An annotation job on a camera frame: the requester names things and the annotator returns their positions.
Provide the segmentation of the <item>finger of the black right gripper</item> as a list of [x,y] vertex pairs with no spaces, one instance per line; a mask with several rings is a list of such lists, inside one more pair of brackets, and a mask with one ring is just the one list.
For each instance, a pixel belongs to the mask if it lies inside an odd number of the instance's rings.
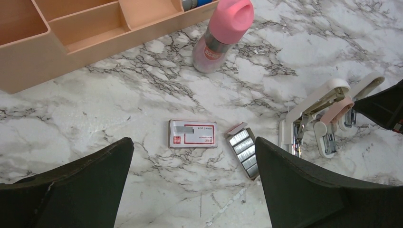
[[403,82],[355,102],[353,110],[380,127],[403,133]]

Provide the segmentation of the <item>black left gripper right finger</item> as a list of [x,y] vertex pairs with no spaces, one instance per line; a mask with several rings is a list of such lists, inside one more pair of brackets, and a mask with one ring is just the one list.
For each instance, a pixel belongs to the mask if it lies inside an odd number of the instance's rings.
[[274,228],[400,228],[402,186],[350,178],[258,137],[255,153]]

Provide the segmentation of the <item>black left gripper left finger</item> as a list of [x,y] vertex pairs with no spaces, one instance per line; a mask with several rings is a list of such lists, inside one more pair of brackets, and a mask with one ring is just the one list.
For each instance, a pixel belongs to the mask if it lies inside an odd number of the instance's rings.
[[131,138],[0,186],[3,228],[112,228],[134,152]]

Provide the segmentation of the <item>long white stapler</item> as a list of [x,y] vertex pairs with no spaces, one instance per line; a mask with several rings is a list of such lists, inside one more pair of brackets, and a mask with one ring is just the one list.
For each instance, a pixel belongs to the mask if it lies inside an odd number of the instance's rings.
[[291,109],[285,119],[280,121],[279,147],[300,157],[307,124],[314,120],[319,112],[343,100],[349,90],[348,83],[340,78],[329,79],[315,89],[307,98]]

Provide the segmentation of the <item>staple box tray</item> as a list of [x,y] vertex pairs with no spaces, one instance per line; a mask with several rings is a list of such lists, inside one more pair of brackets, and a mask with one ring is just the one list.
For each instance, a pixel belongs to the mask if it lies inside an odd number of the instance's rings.
[[256,137],[247,126],[247,123],[242,122],[226,132],[225,136],[227,143],[248,179],[255,180],[259,176],[255,155]]

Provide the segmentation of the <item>red staple box sleeve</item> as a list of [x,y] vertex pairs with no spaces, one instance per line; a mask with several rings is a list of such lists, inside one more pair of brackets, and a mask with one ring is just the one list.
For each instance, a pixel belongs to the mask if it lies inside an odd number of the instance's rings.
[[204,121],[168,121],[168,146],[180,148],[216,148],[217,123]]

